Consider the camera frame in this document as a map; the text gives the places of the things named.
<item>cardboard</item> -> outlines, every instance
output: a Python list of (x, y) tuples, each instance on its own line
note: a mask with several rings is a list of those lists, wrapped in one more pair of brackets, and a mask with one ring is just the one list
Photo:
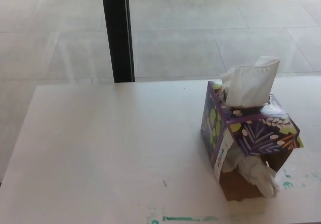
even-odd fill
[(300, 130), (273, 94), (259, 108), (230, 108), (224, 99), (222, 82), (209, 81), (201, 132), (216, 179), (227, 200), (262, 196), (237, 170), (221, 173), (228, 150), (237, 143), (245, 156), (259, 156), (277, 172), (293, 149), (303, 147)]

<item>white table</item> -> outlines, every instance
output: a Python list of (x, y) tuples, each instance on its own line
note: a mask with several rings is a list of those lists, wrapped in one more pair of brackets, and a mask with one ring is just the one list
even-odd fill
[(320, 89), (320, 77), (274, 84), (305, 143), (277, 175), (293, 187), (227, 202), (200, 135), (206, 81), (40, 86), (0, 188), (0, 223), (321, 221)]

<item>black window frame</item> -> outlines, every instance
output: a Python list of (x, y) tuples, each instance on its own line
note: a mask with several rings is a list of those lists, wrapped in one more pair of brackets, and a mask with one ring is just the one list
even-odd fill
[(114, 82), (135, 82), (129, 0), (103, 0)]

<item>tissue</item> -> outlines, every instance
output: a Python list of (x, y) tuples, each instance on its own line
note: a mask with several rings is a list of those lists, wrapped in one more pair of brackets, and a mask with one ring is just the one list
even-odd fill
[(234, 143), (223, 162), (222, 172), (230, 172), (235, 168), (249, 183), (256, 185), (265, 197), (273, 197), (279, 190), (276, 172), (258, 157), (244, 156), (241, 148)]
[(269, 100), (280, 60), (260, 57), (254, 65), (240, 65), (221, 75), (231, 107), (259, 107)]

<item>paint mark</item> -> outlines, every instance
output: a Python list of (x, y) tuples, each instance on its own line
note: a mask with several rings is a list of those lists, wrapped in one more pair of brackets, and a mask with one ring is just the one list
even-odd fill
[(316, 179), (318, 179), (319, 181), (321, 181), (321, 177), (320, 177), (317, 173), (312, 173), (312, 175), (313, 175)]
[(184, 221), (197, 221), (200, 222), (200, 218), (194, 218), (194, 217), (185, 217), (185, 216), (180, 216), (180, 217), (168, 217), (168, 216), (163, 216), (163, 221), (166, 220), (184, 220)]
[(215, 220), (218, 220), (217, 217), (212, 216), (212, 215), (206, 216), (206, 217), (204, 217), (204, 218), (202, 219), (202, 221), (215, 221)]
[(293, 184), (291, 182), (286, 181), (286, 182), (283, 183), (283, 187), (285, 189), (288, 189), (288, 188), (293, 187)]

